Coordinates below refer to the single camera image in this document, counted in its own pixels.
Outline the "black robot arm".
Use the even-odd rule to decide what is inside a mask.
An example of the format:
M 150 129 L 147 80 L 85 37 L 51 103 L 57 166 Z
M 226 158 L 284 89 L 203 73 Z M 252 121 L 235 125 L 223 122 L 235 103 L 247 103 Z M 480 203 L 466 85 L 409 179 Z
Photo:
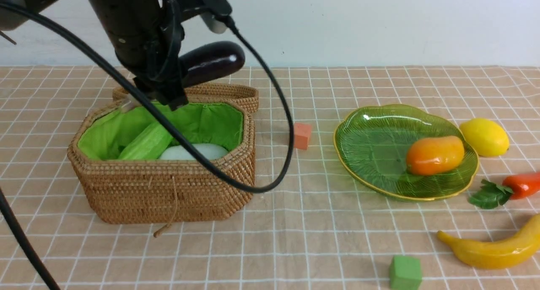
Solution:
M 184 38 L 176 0 L 88 0 L 116 59 L 148 97 L 176 110 L 187 105 L 178 54 Z

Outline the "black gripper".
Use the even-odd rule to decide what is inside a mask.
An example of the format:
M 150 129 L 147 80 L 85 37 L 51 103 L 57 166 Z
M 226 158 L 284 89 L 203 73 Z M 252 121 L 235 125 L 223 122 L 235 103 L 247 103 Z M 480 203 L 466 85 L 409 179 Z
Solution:
M 172 12 L 114 12 L 114 53 L 135 87 L 172 111 L 189 100 L 178 62 L 183 29 Z

